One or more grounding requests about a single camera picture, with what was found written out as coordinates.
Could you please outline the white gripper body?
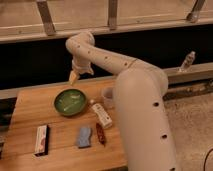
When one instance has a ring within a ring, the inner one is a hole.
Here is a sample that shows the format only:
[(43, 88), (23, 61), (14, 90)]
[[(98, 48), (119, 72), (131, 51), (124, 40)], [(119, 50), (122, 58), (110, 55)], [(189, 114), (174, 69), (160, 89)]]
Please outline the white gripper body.
[(91, 67), (91, 62), (88, 60), (73, 59), (72, 60), (72, 70), (77, 74), (94, 74), (94, 71)]

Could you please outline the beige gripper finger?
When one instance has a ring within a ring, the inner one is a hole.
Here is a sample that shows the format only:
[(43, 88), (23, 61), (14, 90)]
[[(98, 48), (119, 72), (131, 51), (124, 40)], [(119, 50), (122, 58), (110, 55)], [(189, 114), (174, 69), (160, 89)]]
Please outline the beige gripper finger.
[(73, 86), (79, 78), (80, 75), (76, 71), (72, 70), (69, 75), (69, 84)]

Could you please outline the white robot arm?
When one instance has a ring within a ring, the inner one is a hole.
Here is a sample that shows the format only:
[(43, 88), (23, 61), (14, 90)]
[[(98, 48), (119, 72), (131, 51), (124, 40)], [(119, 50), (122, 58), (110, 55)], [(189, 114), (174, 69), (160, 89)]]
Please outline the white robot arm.
[(97, 48), (83, 32), (66, 40), (72, 73), (92, 73), (93, 64), (116, 76), (113, 102), (128, 171), (181, 171), (165, 111), (168, 76), (143, 60)]

